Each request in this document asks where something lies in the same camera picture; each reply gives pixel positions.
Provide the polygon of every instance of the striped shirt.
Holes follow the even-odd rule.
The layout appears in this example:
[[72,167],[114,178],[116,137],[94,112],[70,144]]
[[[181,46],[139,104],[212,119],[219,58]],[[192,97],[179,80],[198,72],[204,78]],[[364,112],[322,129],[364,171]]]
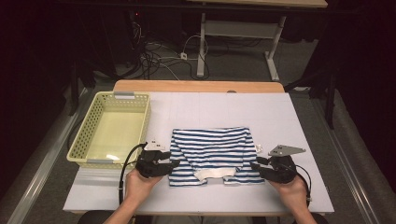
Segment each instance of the striped shirt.
[[249,128],[174,129],[170,150],[170,160],[180,160],[169,175],[172,187],[204,185],[209,177],[222,177],[227,185],[264,182],[250,168],[257,153]]

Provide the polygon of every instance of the table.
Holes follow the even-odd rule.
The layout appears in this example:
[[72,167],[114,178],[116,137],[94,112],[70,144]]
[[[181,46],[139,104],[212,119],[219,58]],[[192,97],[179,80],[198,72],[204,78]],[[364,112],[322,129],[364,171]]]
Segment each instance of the table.
[[[293,159],[297,164],[302,165],[313,179],[314,201],[310,209],[319,213],[333,212],[332,203],[304,138],[290,97],[283,92],[280,84],[122,80],[116,83],[114,91],[151,92],[151,117],[147,139],[155,138],[166,148],[169,148],[170,131],[175,124],[181,128],[191,128],[191,124],[194,124],[200,127],[247,125],[255,143],[263,145],[265,154],[261,156],[264,157],[276,144],[307,149],[307,152],[295,155]],[[227,120],[232,120],[234,123],[227,123]],[[64,211],[83,213],[88,210],[116,209],[119,178],[120,170],[79,168],[64,204]],[[279,200],[275,189],[267,183],[226,187],[217,179],[213,179],[205,187],[170,188],[168,179],[163,178],[136,213],[138,215],[282,216],[289,212]]]
[[[222,4],[244,4],[253,6],[271,7],[327,7],[325,0],[189,0],[192,2],[222,3]],[[276,23],[255,23],[239,21],[208,21],[205,13],[201,18],[200,51],[197,65],[197,76],[203,77],[205,72],[205,35],[242,36],[253,38],[273,39],[270,51],[265,51],[265,61],[273,81],[279,81],[279,76],[274,63],[274,55],[282,34],[286,16],[281,16]]]

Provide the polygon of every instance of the hand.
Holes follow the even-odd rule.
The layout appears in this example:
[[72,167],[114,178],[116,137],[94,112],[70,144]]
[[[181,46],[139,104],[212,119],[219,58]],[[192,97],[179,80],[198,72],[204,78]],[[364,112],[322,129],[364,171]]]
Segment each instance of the hand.
[[162,178],[162,176],[145,178],[139,174],[136,169],[133,169],[125,177],[126,190],[124,201],[140,205],[149,196],[154,185],[156,185]]
[[288,184],[268,181],[280,195],[280,199],[293,213],[297,223],[317,223],[306,206],[306,189],[304,181],[296,176]]
[[162,178],[162,176],[145,178],[133,169],[126,176],[124,201],[105,223],[128,223],[137,207],[147,199],[152,188]]

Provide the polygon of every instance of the desk leg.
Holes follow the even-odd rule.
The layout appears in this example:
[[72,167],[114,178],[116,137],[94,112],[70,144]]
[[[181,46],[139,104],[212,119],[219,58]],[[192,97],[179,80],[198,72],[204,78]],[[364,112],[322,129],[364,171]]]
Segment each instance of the desk leg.
[[279,81],[279,76],[277,75],[275,63],[274,63],[274,54],[277,47],[277,43],[279,42],[280,35],[282,34],[283,26],[285,25],[286,17],[281,17],[279,23],[277,24],[277,28],[275,31],[275,36],[273,39],[273,46],[271,51],[265,52],[265,60],[268,64],[268,69],[270,70],[271,79],[273,81]]
[[202,13],[201,18],[201,38],[199,44],[199,55],[197,64],[197,76],[203,77],[205,73],[205,13]]

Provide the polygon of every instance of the yellow plastic basket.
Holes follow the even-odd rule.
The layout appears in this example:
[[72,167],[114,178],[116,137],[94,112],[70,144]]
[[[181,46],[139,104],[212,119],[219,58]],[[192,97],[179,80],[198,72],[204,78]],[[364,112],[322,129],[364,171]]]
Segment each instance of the yellow plastic basket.
[[122,168],[131,149],[146,141],[149,115],[148,93],[96,93],[67,159],[81,167]]

